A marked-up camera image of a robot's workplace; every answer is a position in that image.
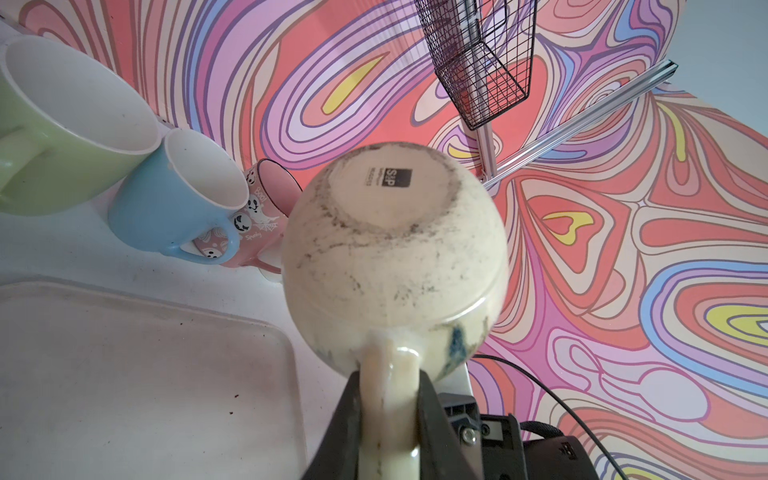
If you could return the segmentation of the light green mug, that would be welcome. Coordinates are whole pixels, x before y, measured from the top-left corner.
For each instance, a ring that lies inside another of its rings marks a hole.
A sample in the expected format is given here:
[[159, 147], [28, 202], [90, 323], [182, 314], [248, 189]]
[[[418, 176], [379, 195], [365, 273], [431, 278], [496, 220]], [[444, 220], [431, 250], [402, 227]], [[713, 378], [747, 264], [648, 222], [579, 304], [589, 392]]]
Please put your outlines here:
[[2, 212], [48, 215], [86, 202], [161, 139], [147, 102], [100, 62], [34, 35], [2, 43]]

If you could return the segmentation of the white mug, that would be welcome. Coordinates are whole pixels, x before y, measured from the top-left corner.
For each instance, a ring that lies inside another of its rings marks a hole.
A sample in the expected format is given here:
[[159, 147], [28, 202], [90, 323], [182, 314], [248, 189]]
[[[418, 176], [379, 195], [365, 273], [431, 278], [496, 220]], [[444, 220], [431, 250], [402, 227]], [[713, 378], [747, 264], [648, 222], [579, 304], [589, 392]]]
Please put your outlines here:
[[282, 272], [279, 268], [274, 268], [271, 265], [266, 265], [265, 267], [259, 267], [258, 270], [260, 274], [270, 282], [278, 283], [278, 284], [281, 284], [283, 282]]

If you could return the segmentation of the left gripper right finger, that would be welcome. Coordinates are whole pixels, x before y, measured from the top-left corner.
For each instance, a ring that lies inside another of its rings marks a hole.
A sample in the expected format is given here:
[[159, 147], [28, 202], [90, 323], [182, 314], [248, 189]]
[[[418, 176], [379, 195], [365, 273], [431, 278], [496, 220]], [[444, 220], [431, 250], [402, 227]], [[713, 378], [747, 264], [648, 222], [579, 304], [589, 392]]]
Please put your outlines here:
[[417, 397], [419, 475], [421, 480], [475, 480], [459, 440], [426, 372], [419, 372]]

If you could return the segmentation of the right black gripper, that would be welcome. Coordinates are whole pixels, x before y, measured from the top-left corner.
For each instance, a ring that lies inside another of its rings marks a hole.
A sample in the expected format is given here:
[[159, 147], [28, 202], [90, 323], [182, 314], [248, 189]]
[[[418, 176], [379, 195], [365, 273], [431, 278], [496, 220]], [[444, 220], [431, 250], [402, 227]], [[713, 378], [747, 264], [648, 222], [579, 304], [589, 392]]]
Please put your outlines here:
[[541, 422], [479, 412], [471, 395], [437, 395], [474, 479], [596, 479], [574, 436]]

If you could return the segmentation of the light blue mug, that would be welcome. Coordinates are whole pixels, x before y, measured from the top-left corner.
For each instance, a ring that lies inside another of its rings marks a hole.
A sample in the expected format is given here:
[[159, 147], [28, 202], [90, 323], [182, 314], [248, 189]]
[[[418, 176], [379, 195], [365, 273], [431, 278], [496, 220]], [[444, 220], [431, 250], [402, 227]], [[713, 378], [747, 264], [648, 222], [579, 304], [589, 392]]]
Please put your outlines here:
[[[195, 130], [173, 129], [161, 146], [122, 182], [108, 209], [113, 234], [146, 252], [219, 265], [239, 250], [230, 217], [245, 206], [249, 186], [228, 153]], [[193, 254], [183, 246], [219, 228], [227, 244]]]

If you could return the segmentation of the beige serving tray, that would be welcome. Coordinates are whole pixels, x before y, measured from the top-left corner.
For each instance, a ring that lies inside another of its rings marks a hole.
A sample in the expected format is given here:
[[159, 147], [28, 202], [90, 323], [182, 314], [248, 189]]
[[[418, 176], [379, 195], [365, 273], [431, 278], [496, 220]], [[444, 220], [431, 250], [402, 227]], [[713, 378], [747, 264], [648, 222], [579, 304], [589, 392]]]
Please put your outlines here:
[[62, 283], [1, 289], [5, 479], [297, 479], [279, 329]]

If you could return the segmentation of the beige teapot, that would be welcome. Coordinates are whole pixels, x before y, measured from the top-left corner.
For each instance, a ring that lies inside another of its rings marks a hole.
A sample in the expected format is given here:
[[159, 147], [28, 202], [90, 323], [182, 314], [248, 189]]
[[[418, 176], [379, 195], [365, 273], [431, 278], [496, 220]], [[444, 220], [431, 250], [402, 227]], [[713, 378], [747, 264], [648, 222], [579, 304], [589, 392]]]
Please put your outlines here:
[[283, 289], [315, 354], [359, 382], [358, 478], [420, 477], [420, 383], [448, 376], [484, 343], [508, 267], [490, 195], [435, 149], [353, 150], [301, 194], [283, 239]]

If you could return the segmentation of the pink mug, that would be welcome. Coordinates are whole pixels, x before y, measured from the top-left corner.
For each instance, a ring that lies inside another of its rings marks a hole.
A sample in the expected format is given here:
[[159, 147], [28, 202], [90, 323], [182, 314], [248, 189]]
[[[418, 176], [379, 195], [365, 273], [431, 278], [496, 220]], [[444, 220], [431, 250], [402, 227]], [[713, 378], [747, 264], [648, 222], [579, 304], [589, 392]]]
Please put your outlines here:
[[249, 197], [230, 218], [240, 243], [227, 268], [265, 267], [281, 270], [281, 246], [290, 213], [302, 194], [293, 175], [278, 162], [262, 159], [245, 174]]

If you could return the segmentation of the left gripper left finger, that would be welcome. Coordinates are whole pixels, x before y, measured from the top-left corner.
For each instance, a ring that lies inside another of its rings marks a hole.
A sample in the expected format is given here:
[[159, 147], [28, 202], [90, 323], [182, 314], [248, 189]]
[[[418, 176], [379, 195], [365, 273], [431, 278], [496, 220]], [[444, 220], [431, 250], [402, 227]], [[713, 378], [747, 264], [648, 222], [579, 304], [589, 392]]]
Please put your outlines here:
[[353, 372], [302, 480], [355, 480], [361, 438], [360, 372]]

